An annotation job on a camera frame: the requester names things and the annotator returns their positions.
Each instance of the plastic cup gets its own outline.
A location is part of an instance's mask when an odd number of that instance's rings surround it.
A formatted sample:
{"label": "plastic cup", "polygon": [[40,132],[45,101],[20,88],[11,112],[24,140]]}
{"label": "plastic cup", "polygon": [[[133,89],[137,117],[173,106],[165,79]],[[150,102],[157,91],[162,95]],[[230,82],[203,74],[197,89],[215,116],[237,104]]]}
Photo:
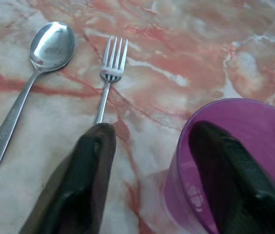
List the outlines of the plastic cup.
{"label": "plastic cup", "polygon": [[196,233],[198,219],[208,233],[219,234],[188,145],[192,126],[201,120],[239,139],[275,183],[275,107],[250,99],[223,99],[196,111],[183,127],[164,188],[167,208],[191,233]]}

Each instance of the fork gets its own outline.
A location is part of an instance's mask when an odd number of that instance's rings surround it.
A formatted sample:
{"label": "fork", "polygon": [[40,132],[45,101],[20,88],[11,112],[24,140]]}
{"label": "fork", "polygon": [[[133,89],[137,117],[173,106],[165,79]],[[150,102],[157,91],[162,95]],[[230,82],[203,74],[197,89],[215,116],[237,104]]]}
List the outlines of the fork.
{"label": "fork", "polygon": [[108,61],[111,40],[112,40],[112,36],[110,36],[108,39],[102,66],[100,68],[100,76],[106,80],[106,83],[105,83],[105,87],[104,87],[104,91],[103,91],[102,101],[99,105],[98,115],[96,117],[95,124],[102,123],[110,86],[112,83],[117,82],[122,78],[123,72],[124,72],[124,65],[126,63],[128,40],[126,40],[126,44],[123,49],[120,65],[119,65],[119,60],[120,60],[120,53],[121,53],[122,38],[120,39],[116,59],[114,60],[115,50],[116,50],[116,45],[117,45],[117,37],[115,38],[112,53],[111,53],[110,59]]}

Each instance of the marble surface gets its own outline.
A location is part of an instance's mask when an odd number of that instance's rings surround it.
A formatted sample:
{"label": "marble surface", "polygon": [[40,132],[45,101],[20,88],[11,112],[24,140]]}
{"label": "marble surface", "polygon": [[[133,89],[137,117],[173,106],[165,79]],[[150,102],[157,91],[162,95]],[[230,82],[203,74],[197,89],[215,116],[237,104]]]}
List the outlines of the marble surface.
{"label": "marble surface", "polygon": [[[56,20],[75,31],[76,52],[28,97],[0,165],[0,234],[20,230],[52,171],[93,124],[110,34],[130,43],[104,118],[118,142],[101,233],[188,233],[162,198],[178,135],[214,100],[275,106],[275,0],[0,0],[0,124],[33,72],[31,39]],[[206,232],[197,221],[190,233]]]}

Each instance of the spoon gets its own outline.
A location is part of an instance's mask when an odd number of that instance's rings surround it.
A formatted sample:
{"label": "spoon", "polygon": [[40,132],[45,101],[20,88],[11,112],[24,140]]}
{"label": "spoon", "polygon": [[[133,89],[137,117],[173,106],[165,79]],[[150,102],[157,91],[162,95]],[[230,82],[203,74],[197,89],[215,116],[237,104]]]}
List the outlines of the spoon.
{"label": "spoon", "polygon": [[36,78],[42,73],[52,72],[65,66],[72,57],[74,50],[74,33],[64,23],[48,23],[37,32],[29,49],[29,57],[35,67],[35,72],[29,78],[0,126],[0,161],[10,141],[29,90]]}

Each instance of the dark brown object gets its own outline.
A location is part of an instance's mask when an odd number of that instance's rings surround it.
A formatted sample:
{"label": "dark brown object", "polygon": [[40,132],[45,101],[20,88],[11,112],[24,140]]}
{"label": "dark brown object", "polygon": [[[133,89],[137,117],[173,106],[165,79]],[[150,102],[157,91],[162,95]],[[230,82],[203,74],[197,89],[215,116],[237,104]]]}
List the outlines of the dark brown object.
{"label": "dark brown object", "polygon": [[275,185],[229,132],[197,122],[189,145],[221,234],[275,234]]}
{"label": "dark brown object", "polygon": [[112,125],[89,129],[53,172],[20,234],[96,234],[116,149]]}

